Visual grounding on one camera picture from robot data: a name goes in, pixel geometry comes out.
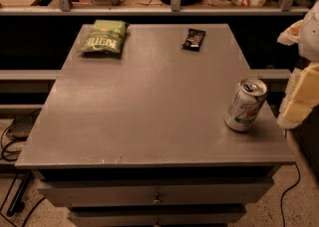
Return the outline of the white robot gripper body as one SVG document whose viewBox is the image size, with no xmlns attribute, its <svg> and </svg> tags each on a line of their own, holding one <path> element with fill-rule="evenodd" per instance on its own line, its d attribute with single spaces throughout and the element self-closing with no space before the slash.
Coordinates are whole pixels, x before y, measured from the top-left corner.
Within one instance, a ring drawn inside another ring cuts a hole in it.
<svg viewBox="0 0 319 227">
<path fill-rule="evenodd" d="M 319 2 L 305 15 L 298 42 L 299 55 L 311 62 L 319 61 Z"/>
</svg>

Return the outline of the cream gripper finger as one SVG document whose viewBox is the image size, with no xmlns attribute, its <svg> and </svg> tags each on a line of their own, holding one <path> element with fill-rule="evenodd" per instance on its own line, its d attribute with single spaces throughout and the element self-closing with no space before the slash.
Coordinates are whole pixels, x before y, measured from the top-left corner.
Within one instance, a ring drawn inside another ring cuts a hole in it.
<svg viewBox="0 0 319 227">
<path fill-rule="evenodd" d="M 288 27 L 285 31 L 283 31 L 277 38 L 277 42 L 291 46 L 293 44 L 298 44 L 300 42 L 300 33 L 301 33 L 301 26 L 303 21 L 299 20 L 293 23 L 290 27 Z"/>
<path fill-rule="evenodd" d="M 282 128 L 295 128 L 318 105 L 319 64 L 310 64 L 303 70 L 295 68 L 287 83 L 277 123 Z"/>
</svg>

